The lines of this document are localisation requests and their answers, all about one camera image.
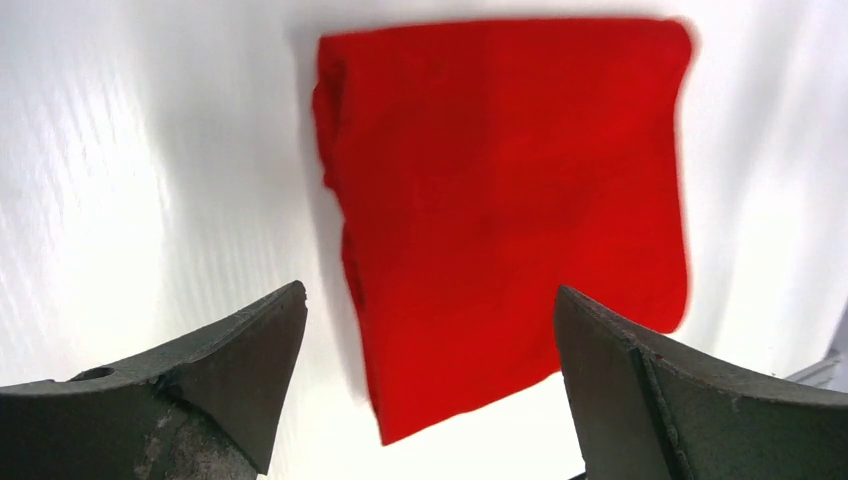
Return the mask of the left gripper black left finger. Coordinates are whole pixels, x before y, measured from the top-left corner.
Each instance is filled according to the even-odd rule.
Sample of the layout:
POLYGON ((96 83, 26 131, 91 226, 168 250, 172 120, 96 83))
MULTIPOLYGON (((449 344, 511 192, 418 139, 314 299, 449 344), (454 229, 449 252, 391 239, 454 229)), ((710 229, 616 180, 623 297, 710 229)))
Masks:
POLYGON ((67 381, 1 390, 5 479, 254 479, 268 472, 307 319, 291 282, 67 381))

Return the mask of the red t shirt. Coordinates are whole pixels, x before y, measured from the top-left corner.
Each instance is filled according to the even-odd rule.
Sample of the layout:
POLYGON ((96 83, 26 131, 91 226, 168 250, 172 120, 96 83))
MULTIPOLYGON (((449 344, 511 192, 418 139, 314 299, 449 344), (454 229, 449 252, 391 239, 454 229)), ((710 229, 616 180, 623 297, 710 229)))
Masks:
POLYGON ((562 285, 678 327, 692 54, 683 23, 634 17, 321 37, 316 141, 383 444, 553 374, 562 285))

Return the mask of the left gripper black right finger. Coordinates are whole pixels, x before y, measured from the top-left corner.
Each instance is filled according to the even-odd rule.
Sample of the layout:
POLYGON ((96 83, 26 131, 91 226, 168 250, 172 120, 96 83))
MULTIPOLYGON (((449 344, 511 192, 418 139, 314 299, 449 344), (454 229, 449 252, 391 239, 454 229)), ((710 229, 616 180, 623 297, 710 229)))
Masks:
POLYGON ((588 479, 843 479, 845 394, 763 375, 558 290, 554 330, 588 479))

